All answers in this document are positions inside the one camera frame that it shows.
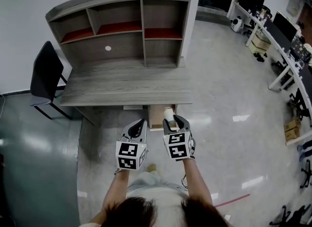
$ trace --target black and white marker cube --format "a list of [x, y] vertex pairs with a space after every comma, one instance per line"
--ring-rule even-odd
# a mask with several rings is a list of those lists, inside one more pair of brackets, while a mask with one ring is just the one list
[[116, 142], [117, 168], [139, 170], [146, 158], [146, 144]]
[[191, 155], [192, 140], [189, 132], [179, 132], [163, 137], [171, 159], [186, 159]]

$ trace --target desk leg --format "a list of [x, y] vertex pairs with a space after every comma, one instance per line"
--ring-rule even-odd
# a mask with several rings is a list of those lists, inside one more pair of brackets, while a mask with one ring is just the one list
[[256, 25], [254, 26], [253, 32], [252, 32], [252, 34], [250, 35], [249, 39], [247, 40], [247, 43], [246, 43], [246, 46], [247, 46], [247, 47], [248, 47], [248, 46], [250, 45], [250, 43], [252, 42], [252, 39], [254, 38], [254, 35], [255, 35], [255, 33], [256, 33], [258, 27], [259, 27], [258, 24], [256, 24]]
[[284, 90], [284, 88], [293, 81], [293, 76], [291, 76], [281, 87], [280, 90]]
[[99, 118], [97, 117], [97, 115], [94, 114], [90, 106], [75, 106], [75, 108], [93, 125], [100, 125]]
[[275, 86], [281, 79], [282, 77], [284, 77], [286, 75], [286, 73], [288, 73], [288, 71], [290, 70], [290, 66], [288, 65], [284, 71], [282, 71], [282, 73], [272, 82], [272, 84], [269, 85], [269, 90], [271, 90], [273, 88], [273, 86]]
[[302, 136], [296, 138], [296, 139], [293, 139], [293, 140], [289, 140], [286, 142], [286, 146], [289, 146], [291, 144], [294, 144], [294, 143], [297, 143], [301, 140], [304, 140], [305, 138], [309, 137], [312, 135], [312, 129], [310, 129], [310, 131], [308, 131], [306, 134], [303, 134]]

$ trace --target glossy tile floor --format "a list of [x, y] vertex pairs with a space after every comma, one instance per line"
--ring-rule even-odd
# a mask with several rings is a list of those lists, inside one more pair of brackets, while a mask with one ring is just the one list
[[[296, 146], [285, 146], [283, 124], [286, 92], [268, 85], [276, 78], [270, 61], [257, 62], [245, 47], [244, 36], [229, 27], [195, 21], [187, 57], [194, 103], [179, 105], [179, 115], [191, 123], [197, 142], [197, 165], [218, 205], [235, 227], [268, 226], [283, 205], [296, 210], [311, 201]], [[129, 122], [146, 118], [146, 110], [100, 109], [100, 129], [83, 121], [78, 152], [78, 206], [81, 223], [101, 208], [114, 177], [115, 142]], [[168, 181], [180, 183], [182, 164], [172, 162], [162, 132], [148, 131], [145, 165], [155, 163]]]
[[[41, 107], [53, 120], [29, 106], [30, 94], [6, 97], [0, 118], [3, 182], [11, 216], [19, 227], [79, 225], [77, 154], [81, 115], [68, 120]], [[4, 99], [0, 97], [0, 109]], [[58, 105], [59, 98], [54, 99]]]

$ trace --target white desk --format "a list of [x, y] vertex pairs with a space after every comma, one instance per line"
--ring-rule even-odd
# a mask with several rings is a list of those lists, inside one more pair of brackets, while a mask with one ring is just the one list
[[[312, 116], [312, 105], [311, 105], [311, 101], [310, 98], [306, 92], [306, 89], [301, 81], [301, 77], [299, 77], [299, 68], [295, 67], [295, 61], [293, 59], [290, 59], [288, 57], [288, 54], [286, 54], [284, 52], [284, 50], [280, 47], [280, 45], [276, 42], [276, 40], [273, 38], [273, 36], [266, 30], [266, 28], [264, 27], [264, 23], [259, 21], [257, 18], [255, 18], [254, 16], [252, 16], [251, 14], [249, 14], [244, 8], [242, 8], [239, 4], [237, 4], [237, 2], [233, 1], [233, 8], [232, 8], [232, 12], [231, 15], [233, 14], [233, 11], [235, 9], [238, 9], [240, 12], [242, 12], [245, 16], [247, 16], [248, 18], [252, 19], [255, 22], [255, 27], [253, 29], [252, 34], [250, 35], [246, 46], [249, 46], [249, 44], [251, 43], [256, 31], [258, 28], [260, 28], [262, 30], [262, 32], [265, 34], [265, 36], [270, 40], [270, 42], [272, 43], [272, 45], [279, 51], [279, 53], [283, 56], [283, 58], [285, 59], [285, 61], [287, 62], [287, 67], [284, 69], [284, 71], [269, 85], [269, 89], [271, 90], [289, 71], [292, 72], [292, 77], [286, 81], [286, 83], [290, 83], [292, 80], [295, 81], [296, 85], [298, 86], [304, 103], [307, 107], [307, 109], [309, 110], [310, 115]], [[287, 84], [283, 84], [280, 89], [283, 89]], [[298, 141], [304, 140], [305, 138], [307, 138], [308, 136], [312, 135], [312, 128], [309, 129], [309, 131], [305, 134], [303, 134], [302, 136], [300, 136], [299, 138], [296, 138], [294, 140], [290, 140], [286, 142], [286, 145], [290, 145], [290, 144], [294, 144]]]

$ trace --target red shelf lining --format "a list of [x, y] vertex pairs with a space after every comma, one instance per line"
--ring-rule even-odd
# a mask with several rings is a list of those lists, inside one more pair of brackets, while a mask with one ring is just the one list
[[112, 33], [127, 32], [127, 31], [139, 31], [139, 30], [142, 30], [141, 21], [129, 21], [129, 22], [102, 25], [99, 28], [97, 35], [112, 34]]
[[91, 37], [91, 36], [94, 36], [94, 34], [92, 31], [92, 28], [89, 27], [89, 28], [77, 30], [77, 31], [66, 34], [64, 38], [62, 39], [61, 43], [65, 43], [68, 41], [75, 41], [75, 40], [79, 40], [79, 39], [83, 39], [83, 38]]
[[181, 33], [175, 28], [146, 28], [145, 38], [181, 39]]

